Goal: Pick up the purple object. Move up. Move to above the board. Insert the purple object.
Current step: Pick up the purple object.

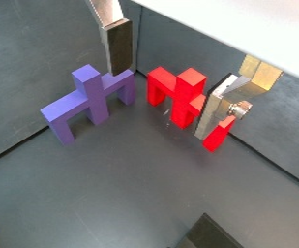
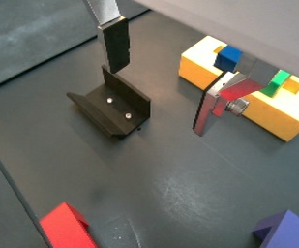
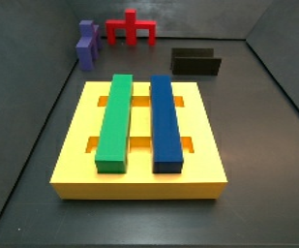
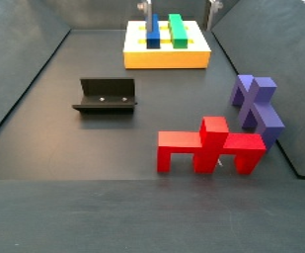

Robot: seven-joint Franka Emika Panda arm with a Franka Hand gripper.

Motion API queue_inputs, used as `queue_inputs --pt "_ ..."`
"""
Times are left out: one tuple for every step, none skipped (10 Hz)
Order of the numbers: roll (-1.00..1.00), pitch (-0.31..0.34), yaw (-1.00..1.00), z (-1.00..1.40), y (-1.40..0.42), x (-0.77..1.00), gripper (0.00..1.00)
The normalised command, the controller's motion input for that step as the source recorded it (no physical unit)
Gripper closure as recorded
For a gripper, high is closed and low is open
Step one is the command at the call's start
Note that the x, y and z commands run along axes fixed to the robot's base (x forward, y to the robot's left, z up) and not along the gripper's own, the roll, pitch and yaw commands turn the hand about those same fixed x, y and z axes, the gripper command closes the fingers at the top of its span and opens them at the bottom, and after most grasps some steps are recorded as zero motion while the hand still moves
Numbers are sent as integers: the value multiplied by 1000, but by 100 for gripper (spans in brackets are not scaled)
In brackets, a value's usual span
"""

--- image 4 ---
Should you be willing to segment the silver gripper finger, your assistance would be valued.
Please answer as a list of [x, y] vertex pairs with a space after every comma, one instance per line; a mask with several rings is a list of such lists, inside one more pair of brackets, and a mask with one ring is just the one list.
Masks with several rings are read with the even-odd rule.
[[147, 29], [151, 32], [153, 30], [153, 0], [143, 0], [139, 3], [139, 9], [147, 15]]
[[208, 18], [208, 30], [212, 30], [215, 15], [224, 8], [223, 0], [209, 0], [211, 8], [209, 8], [209, 18]]

